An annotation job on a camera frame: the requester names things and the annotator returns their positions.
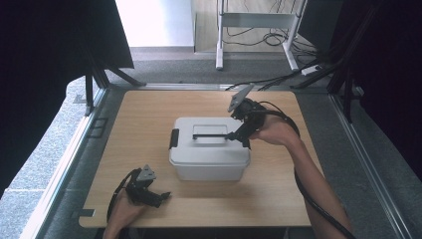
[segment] metal stand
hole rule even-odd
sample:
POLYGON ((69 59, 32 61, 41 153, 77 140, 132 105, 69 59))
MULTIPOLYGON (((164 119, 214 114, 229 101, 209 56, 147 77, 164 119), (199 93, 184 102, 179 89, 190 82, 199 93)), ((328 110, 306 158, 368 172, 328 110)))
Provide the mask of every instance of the metal stand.
POLYGON ((291 51, 291 45, 296 37, 305 9, 306 0, 301 2, 296 14, 280 13, 229 13, 224 12, 224 0, 221 0, 218 13, 218 42, 216 53, 216 69, 223 70, 223 28, 278 28, 289 29, 289 39, 283 43, 283 49, 288 58, 292 71, 297 71, 298 64, 291 51))

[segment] black curtain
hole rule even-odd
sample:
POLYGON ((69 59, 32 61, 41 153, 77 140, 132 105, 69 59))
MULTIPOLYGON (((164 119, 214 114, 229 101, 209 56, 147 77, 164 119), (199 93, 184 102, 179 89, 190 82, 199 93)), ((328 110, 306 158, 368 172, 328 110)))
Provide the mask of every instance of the black curtain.
POLYGON ((133 68, 113 0, 0 3, 0 194, 92 61, 133 68))
POLYGON ((422 178, 422 4, 383 1, 352 64, 362 106, 422 178))

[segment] human arm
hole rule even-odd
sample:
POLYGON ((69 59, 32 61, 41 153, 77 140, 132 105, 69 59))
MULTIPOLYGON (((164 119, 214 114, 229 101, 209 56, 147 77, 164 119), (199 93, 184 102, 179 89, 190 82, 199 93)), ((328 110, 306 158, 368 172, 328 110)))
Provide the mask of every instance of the human arm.
POLYGON ((121 190, 115 200, 114 207, 105 228, 103 239, 116 239, 120 230, 130 225, 142 214, 146 205, 134 204, 125 190, 121 190))
MULTIPOLYGON (((284 145, 290 153, 297 175, 311 198, 348 231, 350 222, 338 197, 314 164, 304 142, 285 121, 266 116, 264 125, 250 139, 261 139, 275 145, 284 145)), ((306 202, 307 213, 316 238, 345 238, 306 202)))

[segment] wooden table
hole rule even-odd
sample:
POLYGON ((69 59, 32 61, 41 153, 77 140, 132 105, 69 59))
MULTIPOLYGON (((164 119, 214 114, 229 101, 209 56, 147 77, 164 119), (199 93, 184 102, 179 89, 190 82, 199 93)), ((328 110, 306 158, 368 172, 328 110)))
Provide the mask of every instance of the wooden table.
MULTIPOLYGON (((169 162, 170 133, 180 117, 228 117, 234 92, 127 92, 109 136, 85 203, 93 217, 84 227, 105 227, 115 188, 132 170, 146 164, 157 179, 155 193, 171 191, 159 208, 149 207, 134 227, 309 226, 293 163, 282 146, 251 141, 251 163, 239 181, 181 181, 169 162)), ((298 125, 316 165, 317 154, 296 97, 289 92, 250 92, 254 101, 280 107, 298 125)))

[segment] white plastic box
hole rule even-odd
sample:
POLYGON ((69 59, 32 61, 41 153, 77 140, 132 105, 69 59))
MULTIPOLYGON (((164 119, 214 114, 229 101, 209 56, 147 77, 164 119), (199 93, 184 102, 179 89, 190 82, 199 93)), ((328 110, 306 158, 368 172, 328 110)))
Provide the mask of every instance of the white plastic box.
POLYGON ((240 180, 251 160, 249 142, 224 138, 242 123, 232 118, 179 118, 170 162, 181 180, 240 180))

